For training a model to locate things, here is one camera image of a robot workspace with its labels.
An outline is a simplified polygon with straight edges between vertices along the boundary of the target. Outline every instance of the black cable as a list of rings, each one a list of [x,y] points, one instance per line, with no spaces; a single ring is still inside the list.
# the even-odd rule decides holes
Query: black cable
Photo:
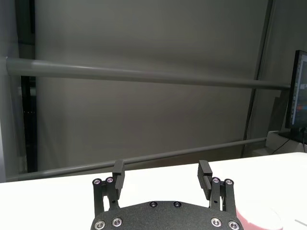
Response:
[[[305,142],[304,142],[304,135],[305,135],[305,134],[303,134],[303,148],[304,148],[304,152],[306,152],[306,149],[305,149]]]
[[[306,130],[305,127],[301,129],[302,136],[303,136],[303,148],[304,148],[304,152],[306,152],[306,149],[305,149],[305,130]]]
[[[284,144],[279,146],[277,149],[275,149],[270,155],[273,155],[278,149],[280,149],[282,146],[284,146],[290,139],[286,140]]]

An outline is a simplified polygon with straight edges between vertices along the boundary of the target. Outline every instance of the white backdrop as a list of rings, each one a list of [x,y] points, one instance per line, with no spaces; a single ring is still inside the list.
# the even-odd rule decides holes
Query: white backdrop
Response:
[[[38,0],[36,58],[253,79],[266,4]],[[37,78],[39,169],[239,140],[249,96],[250,89]]]

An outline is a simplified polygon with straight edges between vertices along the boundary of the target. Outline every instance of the metal bar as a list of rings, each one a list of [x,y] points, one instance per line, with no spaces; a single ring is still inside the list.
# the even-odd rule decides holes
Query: metal bar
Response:
[[[268,0],[266,12],[265,12],[265,18],[263,22],[261,39],[260,39],[258,57],[257,57],[257,62],[256,62],[255,76],[254,76],[254,80],[257,80],[257,81],[259,81],[260,79],[261,68],[262,68],[262,63],[263,63],[263,55],[264,55],[265,48],[267,45],[266,41],[267,41],[267,37],[269,34],[269,30],[272,27],[272,12],[274,10],[274,7],[273,7],[274,5],[275,5],[275,0]],[[246,140],[248,137],[248,128],[249,128],[250,119],[251,119],[252,112],[253,112],[255,97],[256,97],[256,89],[252,89],[250,93],[250,98],[249,98],[248,113],[246,116],[243,140]],[[245,146],[243,145],[240,158],[243,158],[244,153],[245,153]]]
[[[210,145],[210,146],[199,147],[199,148],[194,148],[194,149],[184,149],[184,150],[177,150],[173,152],[165,152],[165,153],[158,153],[158,154],[152,154],[152,155],[147,155],[147,156],[127,158],[127,159],[124,159],[124,162],[125,164],[133,164],[133,163],[138,163],[138,162],[180,156],[180,155],[185,155],[185,154],[194,153],[194,152],[202,152],[202,151],[215,150],[215,149],[226,148],[226,147],[237,146],[237,145],[251,144],[251,143],[256,143],[256,142],[262,142],[265,140],[266,138],[256,138],[256,139],[250,139],[250,140],[234,141],[234,142],[218,144],[218,145]],[[106,162],[79,165],[79,166],[73,166],[73,167],[67,167],[67,168],[61,168],[61,169],[31,172],[31,173],[21,174],[16,177],[10,177],[8,178],[8,181],[33,180],[33,179],[40,179],[40,178],[46,178],[46,177],[52,177],[52,176],[60,176],[60,175],[65,175],[65,174],[70,174],[70,173],[79,173],[79,172],[84,172],[84,171],[89,171],[89,170],[112,167],[114,166],[114,164],[115,164],[115,161],[106,161]]]
[[[99,66],[71,65],[50,61],[22,58],[7,58],[9,75],[35,77],[99,79],[109,81],[137,81],[183,85],[206,85],[238,88],[287,90],[289,84],[270,81],[245,80],[234,78],[213,78],[173,72],[116,69]]]

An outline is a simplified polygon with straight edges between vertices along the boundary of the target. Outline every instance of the gray wall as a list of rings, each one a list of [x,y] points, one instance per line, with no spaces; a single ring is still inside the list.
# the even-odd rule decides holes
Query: gray wall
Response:
[[[253,79],[266,4],[38,0],[35,55]],[[39,169],[239,140],[249,96],[249,89],[37,78]],[[220,149],[168,163],[239,154]]]
[[[7,75],[7,56],[18,57],[15,6],[0,0],[0,182],[22,172],[25,157],[20,77]]]
[[[261,80],[291,82],[295,51],[307,51],[306,9],[305,0],[276,1]],[[274,98],[279,95],[279,91],[258,90],[250,130],[252,138],[267,133]]]

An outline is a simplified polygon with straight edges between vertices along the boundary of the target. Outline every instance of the black frame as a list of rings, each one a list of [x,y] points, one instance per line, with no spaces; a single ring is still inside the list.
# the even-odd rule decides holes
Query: black frame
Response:
[[[297,50],[295,52],[295,58],[294,58],[294,64],[293,64],[293,70],[292,70],[292,80],[291,80],[291,87],[290,87],[290,93],[289,93],[289,101],[288,101],[288,107],[287,107],[287,113],[286,113],[286,122],[285,122],[285,127],[286,128],[302,128],[302,127],[307,127],[307,122],[306,124],[300,124],[298,125],[292,125],[291,123],[291,107],[292,107],[292,98],[294,95],[294,87],[295,87],[295,82],[297,78],[297,65],[300,57],[302,55],[307,55],[307,52],[302,51],[302,50]]]

